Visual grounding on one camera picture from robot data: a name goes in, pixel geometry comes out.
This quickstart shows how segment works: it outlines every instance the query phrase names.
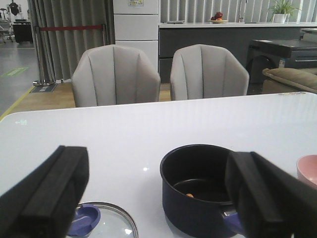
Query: white countertop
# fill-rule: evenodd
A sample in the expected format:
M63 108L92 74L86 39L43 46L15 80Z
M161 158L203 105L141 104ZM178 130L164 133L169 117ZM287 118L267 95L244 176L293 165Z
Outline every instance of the white countertop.
M14 113L0 122L0 195L59 145L85 146L90 178L82 202L122 207L140 238L188 238L162 208L159 164L166 153L199 143L256 151L296 177L297 159L317 154L316 135L311 93Z
M222 24L213 23L184 23L184 24L167 24L159 23L159 28L226 28L226 27L317 27L317 22L287 22L287 23L273 23L273 22L259 22L259 23L238 23L226 22Z

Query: sofa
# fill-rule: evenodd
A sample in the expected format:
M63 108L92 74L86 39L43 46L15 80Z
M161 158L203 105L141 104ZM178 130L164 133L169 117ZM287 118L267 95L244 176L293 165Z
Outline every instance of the sofa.
M317 93L317 68L266 68L262 73L265 76L262 94Z

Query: red rope barrier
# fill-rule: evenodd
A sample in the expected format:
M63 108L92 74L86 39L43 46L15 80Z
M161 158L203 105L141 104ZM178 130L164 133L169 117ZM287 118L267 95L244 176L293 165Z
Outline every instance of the red rope barrier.
M102 25L97 26L61 26L61 27L39 27L40 31L73 31L73 30L91 30L102 29Z

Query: potted plant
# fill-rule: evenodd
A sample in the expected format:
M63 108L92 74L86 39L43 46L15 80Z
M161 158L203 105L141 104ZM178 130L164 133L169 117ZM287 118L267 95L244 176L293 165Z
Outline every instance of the potted plant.
M270 7L273 13L273 22L284 23L287 15L293 15L295 10L300 10L292 5L290 0L275 0L275 5Z

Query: glass lid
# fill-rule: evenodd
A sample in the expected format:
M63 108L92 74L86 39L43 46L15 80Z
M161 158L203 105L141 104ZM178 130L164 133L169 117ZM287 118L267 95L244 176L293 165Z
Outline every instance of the glass lid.
M90 204L100 211L100 220L95 228L84 236L74 235L71 238L138 238L138 230L132 217L121 207L107 202L80 203L77 210L83 204Z

